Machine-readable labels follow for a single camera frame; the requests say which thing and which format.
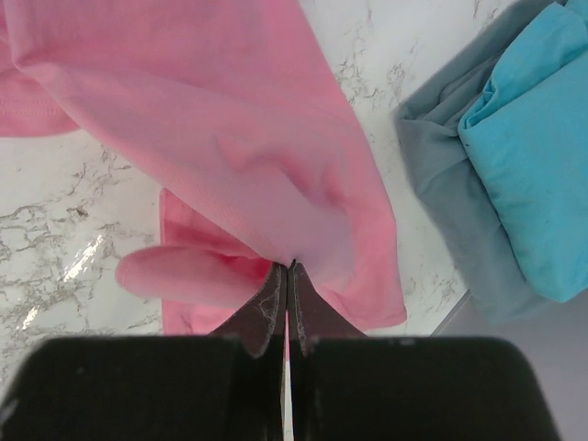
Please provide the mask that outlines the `pink t shirt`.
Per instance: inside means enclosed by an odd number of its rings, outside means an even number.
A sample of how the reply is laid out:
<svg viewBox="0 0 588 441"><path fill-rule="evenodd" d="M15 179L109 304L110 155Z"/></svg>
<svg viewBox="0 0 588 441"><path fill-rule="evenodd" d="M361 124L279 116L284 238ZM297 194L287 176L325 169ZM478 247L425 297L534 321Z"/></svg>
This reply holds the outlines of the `pink t shirt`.
<svg viewBox="0 0 588 441"><path fill-rule="evenodd" d="M301 263L361 330L404 322L396 223L296 1L4 1L1 132L83 129L162 186L119 284L205 334Z"/></svg>

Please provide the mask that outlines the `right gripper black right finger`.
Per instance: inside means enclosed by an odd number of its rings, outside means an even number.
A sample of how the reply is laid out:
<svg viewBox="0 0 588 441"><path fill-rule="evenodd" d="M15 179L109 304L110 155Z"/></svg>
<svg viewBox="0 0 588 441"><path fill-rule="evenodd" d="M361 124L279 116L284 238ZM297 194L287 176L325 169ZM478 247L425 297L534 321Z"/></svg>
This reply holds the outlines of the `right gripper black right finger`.
<svg viewBox="0 0 588 441"><path fill-rule="evenodd" d="M288 269L287 308L291 357L306 356L315 340L366 337L318 294L297 261Z"/></svg>

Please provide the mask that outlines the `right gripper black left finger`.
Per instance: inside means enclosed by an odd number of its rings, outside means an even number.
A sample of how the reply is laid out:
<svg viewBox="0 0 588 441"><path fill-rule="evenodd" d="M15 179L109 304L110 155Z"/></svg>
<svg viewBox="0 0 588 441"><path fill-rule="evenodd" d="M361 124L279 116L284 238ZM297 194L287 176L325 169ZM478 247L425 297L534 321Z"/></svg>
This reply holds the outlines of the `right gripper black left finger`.
<svg viewBox="0 0 588 441"><path fill-rule="evenodd" d="M253 358L284 356L288 269L273 264L261 288L209 336L237 338Z"/></svg>

